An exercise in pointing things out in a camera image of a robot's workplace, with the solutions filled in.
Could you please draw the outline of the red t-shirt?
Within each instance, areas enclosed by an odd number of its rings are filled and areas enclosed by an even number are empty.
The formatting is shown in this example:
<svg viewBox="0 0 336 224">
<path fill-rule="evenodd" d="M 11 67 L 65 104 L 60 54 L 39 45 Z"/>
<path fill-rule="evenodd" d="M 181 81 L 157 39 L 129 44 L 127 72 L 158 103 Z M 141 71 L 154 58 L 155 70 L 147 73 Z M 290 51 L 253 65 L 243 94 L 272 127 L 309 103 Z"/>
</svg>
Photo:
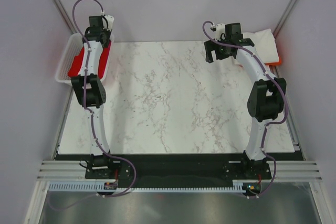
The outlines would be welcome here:
<svg viewBox="0 0 336 224">
<path fill-rule="evenodd" d="M 110 61 L 110 49 L 113 42 L 110 41 L 107 48 L 103 48 L 102 54 L 99 59 L 99 65 L 98 65 L 98 76 L 101 81 L 103 81 L 107 75 L 108 71 L 108 65 Z M 78 53 L 76 56 L 74 56 L 74 59 L 72 61 L 72 65 L 70 70 L 68 71 L 69 77 L 75 77 L 78 75 L 79 70 L 81 68 L 81 65 L 83 63 L 83 57 L 84 57 L 84 47 L 80 50 L 80 53 Z"/>
</svg>

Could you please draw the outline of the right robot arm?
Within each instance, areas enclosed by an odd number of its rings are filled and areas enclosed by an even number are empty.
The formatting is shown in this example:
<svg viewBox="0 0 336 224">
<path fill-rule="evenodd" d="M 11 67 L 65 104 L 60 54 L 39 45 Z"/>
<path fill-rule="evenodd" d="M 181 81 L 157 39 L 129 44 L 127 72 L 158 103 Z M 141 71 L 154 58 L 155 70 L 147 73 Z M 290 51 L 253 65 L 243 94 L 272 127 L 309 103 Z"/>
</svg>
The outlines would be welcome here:
<svg viewBox="0 0 336 224">
<path fill-rule="evenodd" d="M 225 172 L 233 179 L 270 179 L 266 153 L 268 131 L 272 125 L 285 122 L 285 119 L 277 121 L 280 113 L 285 118 L 288 116 L 287 83 L 266 68 L 254 42 L 244 38 L 240 23 L 224 25 L 208 21 L 204 24 L 209 24 L 216 34 L 215 38 L 209 37 L 204 43 L 206 62 L 233 57 L 245 69 L 253 84 L 247 101 L 247 110 L 252 118 L 249 141 L 241 161 L 227 164 Z"/>
</svg>

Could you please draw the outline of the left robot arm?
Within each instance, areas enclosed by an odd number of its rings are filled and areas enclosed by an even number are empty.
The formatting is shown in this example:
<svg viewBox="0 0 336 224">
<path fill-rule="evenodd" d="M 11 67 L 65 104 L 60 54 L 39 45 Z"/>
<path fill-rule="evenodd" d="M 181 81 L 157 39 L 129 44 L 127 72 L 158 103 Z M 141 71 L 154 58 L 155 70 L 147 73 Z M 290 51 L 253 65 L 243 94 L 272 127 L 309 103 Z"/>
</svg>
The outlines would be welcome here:
<svg viewBox="0 0 336 224">
<path fill-rule="evenodd" d="M 78 103 L 84 108 L 90 134 L 90 157 L 84 159 L 86 179 L 113 179 L 115 165 L 107 156 L 107 143 L 103 121 L 103 109 L 107 99 L 106 90 L 99 76 L 99 63 L 109 56 L 113 17 L 90 16 L 89 27 L 82 37 L 83 47 L 74 62 L 78 72 L 71 77 L 71 85 Z"/>
</svg>

